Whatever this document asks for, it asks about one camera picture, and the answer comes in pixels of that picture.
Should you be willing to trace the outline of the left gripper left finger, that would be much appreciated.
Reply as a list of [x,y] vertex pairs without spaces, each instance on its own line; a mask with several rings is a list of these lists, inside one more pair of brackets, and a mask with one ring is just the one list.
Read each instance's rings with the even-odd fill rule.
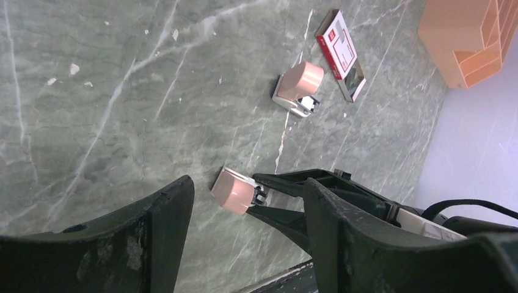
[[194,204],[184,175],[59,233],[1,237],[2,292],[173,292]]

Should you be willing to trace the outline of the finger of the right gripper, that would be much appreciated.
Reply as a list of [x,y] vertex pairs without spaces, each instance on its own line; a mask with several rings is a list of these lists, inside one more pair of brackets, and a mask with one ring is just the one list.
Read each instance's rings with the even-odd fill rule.
[[259,184],[287,194],[301,197],[305,182],[313,179],[332,191],[336,196],[355,206],[387,206],[388,199],[352,180],[352,175],[343,170],[328,171],[310,169],[282,174],[255,173],[252,178]]
[[304,212],[256,205],[250,207],[247,213],[280,231],[303,251],[312,255]]

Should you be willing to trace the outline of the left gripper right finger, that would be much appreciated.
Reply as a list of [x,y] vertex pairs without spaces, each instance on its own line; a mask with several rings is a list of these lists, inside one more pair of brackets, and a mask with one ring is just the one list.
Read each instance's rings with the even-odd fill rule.
[[517,234],[443,241],[395,227],[314,179],[304,210],[320,292],[516,292]]

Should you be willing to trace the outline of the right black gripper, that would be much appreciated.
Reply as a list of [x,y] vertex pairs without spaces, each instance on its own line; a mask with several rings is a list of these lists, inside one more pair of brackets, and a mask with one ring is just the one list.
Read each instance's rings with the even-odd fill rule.
[[517,212],[486,200],[457,199],[435,203],[419,210],[396,203],[388,206],[386,222],[405,231],[442,241],[461,241],[480,233],[516,233],[517,227],[463,216],[445,217],[441,212],[453,206],[481,206],[513,219]]

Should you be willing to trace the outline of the pink stapler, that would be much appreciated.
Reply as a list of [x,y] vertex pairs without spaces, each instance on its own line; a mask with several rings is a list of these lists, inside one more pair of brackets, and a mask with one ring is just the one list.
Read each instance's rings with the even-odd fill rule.
[[324,77],[324,70],[310,62],[301,62],[281,74],[274,93],[273,102],[300,118],[306,118],[318,111],[320,101],[314,98]]
[[220,207],[243,215],[252,206],[267,202],[269,189],[251,177],[242,175],[226,166],[219,172],[211,195]]

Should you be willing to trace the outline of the red white staple box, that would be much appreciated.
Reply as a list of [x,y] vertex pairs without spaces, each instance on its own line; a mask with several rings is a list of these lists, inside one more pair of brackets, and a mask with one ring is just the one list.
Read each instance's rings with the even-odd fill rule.
[[345,100],[355,102],[367,80],[341,10],[326,15],[315,37]]

